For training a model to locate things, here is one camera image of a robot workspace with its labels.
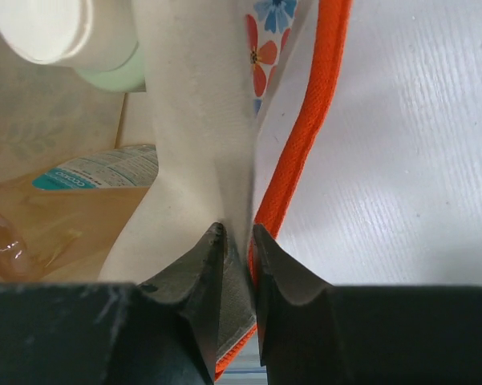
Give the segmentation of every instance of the orange trim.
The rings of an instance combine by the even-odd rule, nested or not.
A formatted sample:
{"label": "orange trim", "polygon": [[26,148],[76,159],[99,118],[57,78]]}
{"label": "orange trim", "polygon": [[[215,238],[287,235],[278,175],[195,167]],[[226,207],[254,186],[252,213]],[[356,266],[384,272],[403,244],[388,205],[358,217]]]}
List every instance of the orange trim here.
{"label": "orange trim", "polygon": [[[344,41],[352,0],[319,0],[318,25],[314,56],[305,99],[296,124],[265,192],[255,216],[276,237],[290,200],[298,185],[306,157],[321,129],[334,97],[340,72]],[[253,276],[253,254],[249,253],[249,269]],[[216,379],[233,361],[257,330],[256,326],[216,365]]]}

